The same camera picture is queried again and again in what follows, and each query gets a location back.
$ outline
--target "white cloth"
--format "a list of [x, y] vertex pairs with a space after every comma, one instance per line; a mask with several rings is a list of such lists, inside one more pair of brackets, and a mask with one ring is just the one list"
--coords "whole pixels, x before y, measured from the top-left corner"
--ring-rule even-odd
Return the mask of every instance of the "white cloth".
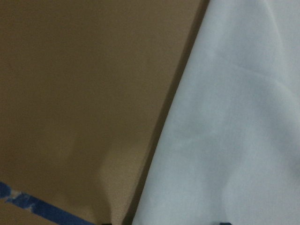
[[300, 224], [300, 1], [211, 0], [133, 225]]

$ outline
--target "blue line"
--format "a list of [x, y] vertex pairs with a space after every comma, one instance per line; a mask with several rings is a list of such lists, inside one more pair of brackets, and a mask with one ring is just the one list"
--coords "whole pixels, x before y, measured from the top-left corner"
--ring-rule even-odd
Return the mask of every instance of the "blue line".
[[15, 192], [13, 196], [11, 188], [2, 182], [0, 182], [0, 198], [6, 198], [7, 203], [30, 210], [32, 213], [59, 225], [94, 225], [26, 193]]

